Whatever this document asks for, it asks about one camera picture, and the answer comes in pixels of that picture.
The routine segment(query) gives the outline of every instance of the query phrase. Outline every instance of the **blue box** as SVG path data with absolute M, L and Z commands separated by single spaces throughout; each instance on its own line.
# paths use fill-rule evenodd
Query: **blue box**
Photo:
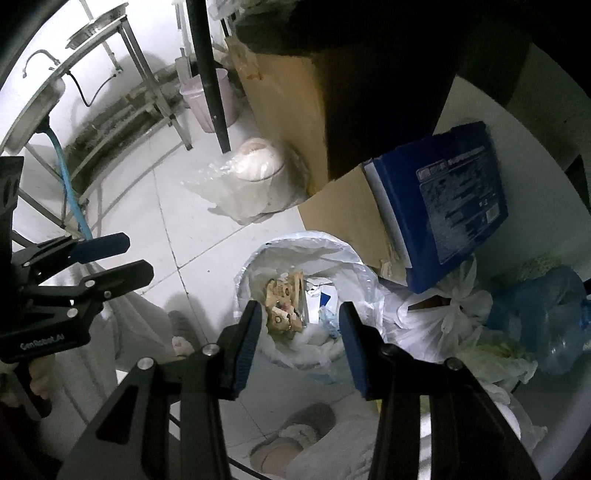
M 402 145 L 363 170 L 415 293 L 455 270 L 507 218 L 483 122 Z

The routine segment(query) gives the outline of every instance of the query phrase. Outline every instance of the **person's foot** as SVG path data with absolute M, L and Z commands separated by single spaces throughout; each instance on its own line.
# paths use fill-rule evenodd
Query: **person's foot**
M 325 403 L 315 403 L 294 413 L 276 434 L 252 449 L 252 468 L 283 475 L 298 453 L 318 442 L 335 424 L 335 413 Z
M 189 356 L 201 347 L 191 321 L 182 312 L 173 310 L 168 318 L 173 327 L 173 349 L 177 356 Z

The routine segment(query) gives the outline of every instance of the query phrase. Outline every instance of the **metal table leg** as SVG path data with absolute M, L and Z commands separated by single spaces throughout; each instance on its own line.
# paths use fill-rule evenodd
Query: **metal table leg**
M 217 82 L 216 67 L 213 63 L 212 41 L 209 36 L 205 0 L 187 0 L 187 13 L 207 108 L 212 117 L 213 128 L 216 131 L 217 141 L 220 144 L 222 153 L 226 153 L 230 151 L 230 139 L 226 126 L 226 116 L 223 111 L 220 86 Z
M 27 192 L 25 192 L 21 189 L 18 189 L 18 196 L 20 198 L 22 198 L 25 202 L 27 202 L 30 206 L 32 206 L 36 211 L 38 211 L 40 214 L 42 214 L 46 219 L 48 219 L 52 223 L 55 223 L 59 228 L 65 230 L 70 235 L 72 235 L 74 238 L 80 237 L 79 232 L 72 229 L 71 227 L 66 225 L 64 222 L 62 222 L 61 219 L 59 219 L 56 215 L 51 213 L 41 203 L 39 203 L 33 197 L 31 197 Z
M 174 129 L 177 131 L 179 137 L 183 141 L 183 144 L 187 150 L 191 150 L 191 139 L 188 137 L 187 133 L 184 131 L 183 128 L 178 123 L 176 116 L 173 114 L 170 105 L 164 98 L 162 90 L 150 70 L 150 66 L 146 61 L 143 52 L 141 51 L 138 41 L 135 38 L 134 32 L 131 30 L 131 26 L 125 18 L 121 22 L 121 29 L 119 33 L 123 38 L 123 42 L 129 51 L 129 55 L 134 61 L 135 67 L 138 69 L 139 74 L 141 75 L 142 79 L 148 86 L 148 88 L 152 91 L 152 93 L 156 96 L 156 105 L 160 110 L 160 113 L 169 120 L 169 125 L 172 125 Z

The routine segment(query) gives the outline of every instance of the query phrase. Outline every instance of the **metal table frame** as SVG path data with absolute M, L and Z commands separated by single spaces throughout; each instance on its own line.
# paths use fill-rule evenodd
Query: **metal table frame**
M 69 71 L 82 58 L 84 58 L 84 56 L 86 56 L 88 53 L 90 53 L 92 50 L 94 50 L 98 45 L 102 44 L 105 40 L 107 40 L 109 37 L 113 36 L 116 33 L 119 33 L 121 35 L 121 37 L 123 38 L 123 42 L 125 44 L 125 47 L 127 48 L 129 55 L 131 56 L 131 59 L 133 60 L 134 65 L 139 72 L 139 75 L 142 77 L 142 80 L 145 83 L 147 89 L 154 95 L 154 106 L 157 108 L 158 112 L 163 116 L 162 120 L 157 122 L 156 125 L 154 125 L 154 127 L 152 127 L 152 129 L 151 129 L 152 133 L 154 132 L 155 127 L 159 128 L 163 125 L 163 123 L 166 123 L 166 124 L 168 124 L 168 126 L 174 127 L 174 129 L 177 131 L 182 143 L 184 144 L 184 146 L 187 150 L 190 150 L 192 148 L 191 139 L 190 139 L 189 135 L 180 126 L 174 112 L 172 111 L 172 109 L 170 108 L 170 105 L 166 101 L 166 98 L 164 97 L 164 94 L 162 93 L 162 90 L 160 89 L 160 86 L 158 85 L 158 82 L 157 82 L 156 78 L 154 77 L 153 72 L 150 70 L 148 62 L 146 61 L 146 58 L 144 57 L 144 54 L 139 47 L 138 41 L 135 38 L 134 32 L 132 31 L 131 26 L 127 20 L 127 15 L 122 15 L 121 17 L 119 17 L 118 19 L 114 20 L 109 25 L 107 25 L 105 28 L 100 30 L 96 35 L 94 35 L 94 36 L 90 37 L 88 40 L 86 40 L 79 48 L 77 48 L 74 51 L 74 53 L 70 57 L 68 57 L 64 62 L 60 63 L 56 67 L 56 69 L 52 72 L 52 74 L 49 75 L 49 77 L 45 80 L 45 82 L 43 82 L 43 84 L 37 89 L 35 94 L 31 97 L 31 99 L 29 100 L 29 102 L 27 103 L 25 108 L 22 110 L 21 114 L 14 121 L 11 129 L 8 131 L 2 144 L 0 144 L 0 151 L 4 150 L 5 142 L 8 139 L 8 137 L 10 136 L 10 134 L 12 133 L 14 126 L 21 119 L 22 114 L 28 109 L 28 107 L 39 96 L 41 91 L 43 91 L 43 89 L 47 85 L 49 85 L 50 83 L 53 83 L 58 78 L 61 78 L 62 76 L 64 76 L 66 74 L 66 72 Z M 146 108 L 141 108 L 138 112 L 139 113 L 145 112 L 146 109 L 149 108 L 150 106 L 151 105 L 148 105 Z M 122 125 L 119 126 L 119 128 L 114 129 L 108 137 L 103 139 L 103 141 L 99 145 L 97 145 L 97 147 L 94 148 L 86 156 L 86 158 L 80 163 L 80 165 L 78 165 L 76 167 L 74 172 L 72 172 L 72 175 L 71 175 L 72 180 L 74 178 L 76 178 L 80 174 L 80 172 L 83 170 L 83 168 L 90 162 L 90 160 L 92 160 L 92 158 L 94 158 L 100 152 L 101 147 L 104 144 L 106 144 L 114 135 L 116 135 L 119 131 L 121 131 L 121 129 L 124 128 L 125 125 L 126 125 L 126 123 L 123 122 Z M 27 144 L 25 146 L 25 148 L 43 166 L 44 169 L 46 169 L 56 180 L 58 180 L 61 184 L 63 184 L 63 180 L 61 178 L 61 175 L 54 168 L 52 168 L 52 166 L 49 165 L 39 155 L 39 153 L 36 152 L 35 149 L 33 149 L 32 146 Z M 120 158 L 120 157 L 121 157 L 121 155 L 119 157 L 114 158 L 111 163 L 113 163 L 115 160 L 117 160 L 117 158 Z M 113 168 L 110 168 L 110 165 L 109 165 L 105 169 L 105 171 L 108 173 L 108 172 L 112 171 Z M 103 171 L 101 173 L 101 175 L 99 176 L 100 180 L 102 181 L 102 179 L 104 179 L 105 176 L 106 176 L 106 173 Z M 92 192 L 94 192 L 94 190 L 96 190 L 96 188 L 99 185 L 100 185 L 100 181 L 97 182 L 95 180 L 91 183 L 91 185 L 82 194 L 75 192 L 74 194 L 77 196 L 78 203 L 80 205 L 84 204 L 84 202 L 87 201 L 88 198 L 90 197 L 90 194 Z M 19 189 L 18 195 L 22 200 L 24 200 L 29 205 L 31 205 L 31 207 L 33 207 L 36 211 L 38 211 L 40 214 L 42 214 L 44 217 L 46 217 L 52 223 L 55 223 L 58 227 L 66 230 L 68 233 L 71 233 L 75 236 L 79 236 L 79 234 L 75 230 L 73 230 L 72 228 L 70 228 L 66 225 L 67 222 L 69 222 L 70 219 L 73 217 L 73 213 L 71 211 L 69 213 L 67 213 L 67 203 L 66 203 L 65 195 L 64 195 L 64 203 L 63 203 L 63 208 L 62 208 L 62 213 L 61 213 L 61 219 L 58 218 L 56 215 L 54 215 L 52 212 L 50 212 L 43 205 L 38 203 L 36 200 L 34 200 L 30 195 L 26 194 L 26 192 L 24 192 L 23 190 Z

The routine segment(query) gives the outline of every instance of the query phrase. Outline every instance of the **sink faucet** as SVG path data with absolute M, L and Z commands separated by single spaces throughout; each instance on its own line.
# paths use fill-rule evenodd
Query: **sink faucet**
M 38 53 L 43 53 L 47 58 L 49 58 L 56 66 L 58 66 L 60 64 L 60 61 L 55 58 L 51 53 L 49 53 L 47 50 L 44 50 L 43 48 L 41 50 L 37 50 L 34 51 L 33 53 L 31 53 L 31 55 L 29 56 L 29 58 L 27 58 L 27 61 L 25 62 L 25 66 L 22 69 L 22 78 L 26 78 L 27 77 L 27 65 L 29 64 L 29 60 L 31 60 L 35 55 L 37 55 Z

